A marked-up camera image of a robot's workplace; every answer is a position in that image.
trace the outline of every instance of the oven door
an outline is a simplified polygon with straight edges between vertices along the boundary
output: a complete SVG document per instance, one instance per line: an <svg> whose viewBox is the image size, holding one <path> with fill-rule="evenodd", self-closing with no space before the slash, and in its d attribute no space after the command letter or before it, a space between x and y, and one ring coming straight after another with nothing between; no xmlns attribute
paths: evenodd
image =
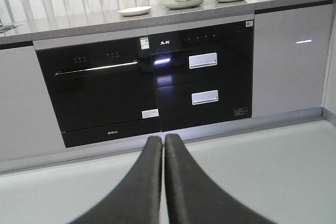
<svg viewBox="0 0 336 224"><path fill-rule="evenodd" d="M150 59L136 38L37 54L67 146L160 131Z"/></svg>

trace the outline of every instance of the brand logo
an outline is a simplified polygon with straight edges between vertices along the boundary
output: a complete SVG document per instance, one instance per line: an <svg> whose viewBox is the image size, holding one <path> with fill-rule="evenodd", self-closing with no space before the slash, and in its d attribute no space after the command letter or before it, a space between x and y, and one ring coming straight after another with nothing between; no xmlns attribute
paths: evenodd
<svg viewBox="0 0 336 224"><path fill-rule="evenodd" d="M170 40L160 42L160 45L168 45L170 44Z"/></svg>
<svg viewBox="0 0 336 224"><path fill-rule="evenodd" d="M112 135L112 134L117 134L117 133L118 133L118 131L109 131L107 134Z"/></svg>

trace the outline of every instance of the kitchen cabinet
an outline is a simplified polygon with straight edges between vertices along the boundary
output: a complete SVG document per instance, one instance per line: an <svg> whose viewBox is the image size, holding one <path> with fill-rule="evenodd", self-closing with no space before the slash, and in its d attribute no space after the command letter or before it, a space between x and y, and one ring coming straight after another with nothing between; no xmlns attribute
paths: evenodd
<svg viewBox="0 0 336 224"><path fill-rule="evenodd" d="M33 46L0 51L0 161L65 149Z"/></svg>
<svg viewBox="0 0 336 224"><path fill-rule="evenodd" d="M336 115L336 36L333 38L332 54L329 66L327 90L324 107Z"/></svg>
<svg viewBox="0 0 336 224"><path fill-rule="evenodd" d="M255 15L252 116L321 106L333 5Z"/></svg>

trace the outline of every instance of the label sticker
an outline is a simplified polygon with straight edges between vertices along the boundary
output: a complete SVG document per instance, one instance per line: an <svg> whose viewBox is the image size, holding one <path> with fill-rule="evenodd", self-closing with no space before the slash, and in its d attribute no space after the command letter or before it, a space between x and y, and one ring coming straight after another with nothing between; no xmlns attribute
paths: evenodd
<svg viewBox="0 0 336 224"><path fill-rule="evenodd" d="M141 111L141 113L142 113L142 119L155 118L155 117L159 116L159 110L158 109L144 110L144 111Z"/></svg>
<svg viewBox="0 0 336 224"><path fill-rule="evenodd" d="M246 21L246 27L251 27L253 26L253 20Z"/></svg>
<svg viewBox="0 0 336 224"><path fill-rule="evenodd" d="M240 108L233 110L234 116L240 116L240 115L247 115L248 109L247 108Z"/></svg>
<svg viewBox="0 0 336 224"><path fill-rule="evenodd" d="M141 45L141 50L149 49L148 37L141 37L140 38L140 45Z"/></svg>

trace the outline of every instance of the gray floor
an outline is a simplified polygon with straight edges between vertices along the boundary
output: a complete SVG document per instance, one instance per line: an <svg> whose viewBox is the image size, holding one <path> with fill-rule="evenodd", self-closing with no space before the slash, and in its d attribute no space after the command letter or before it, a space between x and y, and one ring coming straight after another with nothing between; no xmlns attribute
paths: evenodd
<svg viewBox="0 0 336 224"><path fill-rule="evenodd" d="M336 223L336 127L328 121L187 148L222 188L276 223ZM139 153L0 175L0 223L68 223L99 202ZM160 218L168 223L164 195Z"/></svg>
<svg viewBox="0 0 336 224"><path fill-rule="evenodd" d="M336 127L328 121L187 148L221 188L275 223L336 223Z"/></svg>

